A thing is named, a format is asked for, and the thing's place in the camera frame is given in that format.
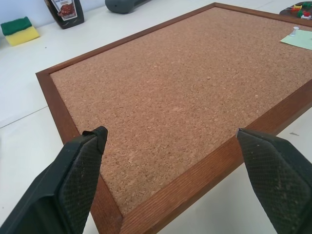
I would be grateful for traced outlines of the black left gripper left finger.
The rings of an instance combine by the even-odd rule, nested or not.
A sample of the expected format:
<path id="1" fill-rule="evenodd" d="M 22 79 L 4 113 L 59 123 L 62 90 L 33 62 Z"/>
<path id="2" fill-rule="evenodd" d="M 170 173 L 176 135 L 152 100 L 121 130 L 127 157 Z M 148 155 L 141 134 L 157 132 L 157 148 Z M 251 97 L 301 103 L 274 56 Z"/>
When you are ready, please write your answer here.
<path id="1" fill-rule="evenodd" d="M 94 200 L 108 130 L 99 126 L 64 144 L 0 228 L 2 234 L 81 234 Z"/>

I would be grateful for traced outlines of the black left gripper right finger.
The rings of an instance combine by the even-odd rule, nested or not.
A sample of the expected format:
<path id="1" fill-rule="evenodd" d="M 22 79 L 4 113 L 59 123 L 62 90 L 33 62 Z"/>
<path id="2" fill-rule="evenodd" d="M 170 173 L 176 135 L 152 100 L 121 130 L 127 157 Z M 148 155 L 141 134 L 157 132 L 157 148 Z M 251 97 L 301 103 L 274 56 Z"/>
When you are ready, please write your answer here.
<path id="1" fill-rule="evenodd" d="M 240 128 L 253 191 L 279 234 L 312 232 L 312 164 L 287 140 Z"/>

